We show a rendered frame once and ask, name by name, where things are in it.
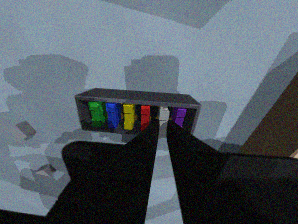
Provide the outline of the red fuse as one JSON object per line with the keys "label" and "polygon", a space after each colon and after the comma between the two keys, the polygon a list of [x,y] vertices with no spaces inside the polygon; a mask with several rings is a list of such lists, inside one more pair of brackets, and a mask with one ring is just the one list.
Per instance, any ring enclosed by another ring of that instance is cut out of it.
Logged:
{"label": "red fuse", "polygon": [[141,106],[141,131],[149,125],[150,105]]}

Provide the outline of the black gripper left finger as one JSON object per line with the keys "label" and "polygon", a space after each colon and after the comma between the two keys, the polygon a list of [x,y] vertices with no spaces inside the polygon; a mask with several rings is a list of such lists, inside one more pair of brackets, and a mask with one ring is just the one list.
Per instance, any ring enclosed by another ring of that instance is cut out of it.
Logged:
{"label": "black gripper left finger", "polygon": [[62,147],[62,157],[74,175],[132,180],[137,183],[137,209],[145,223],[159,135],[154,119],[139,135],[124,144],[75,141]]}

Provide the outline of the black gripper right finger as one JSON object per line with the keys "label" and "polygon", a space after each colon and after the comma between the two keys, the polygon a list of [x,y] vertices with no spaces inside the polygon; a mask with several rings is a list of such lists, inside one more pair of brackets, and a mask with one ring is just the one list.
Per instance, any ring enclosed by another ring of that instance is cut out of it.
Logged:
{"label": "black gripper right finger", "polygon": [[202,224],[229,179],[298,182],[298,158],[218,152],[172,120],[166,133],[183,224]]}

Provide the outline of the purple fuse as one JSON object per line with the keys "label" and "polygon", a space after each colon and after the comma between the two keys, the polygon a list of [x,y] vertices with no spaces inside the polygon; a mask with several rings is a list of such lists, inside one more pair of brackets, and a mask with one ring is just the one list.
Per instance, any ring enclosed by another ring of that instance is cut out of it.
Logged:
{"label": "purple fuse", "polygon": [[181,126],[182,128],[184,117],[186,115],[186,110],[186,108],[181,107],[174,107],[173,109],[172,121]]}

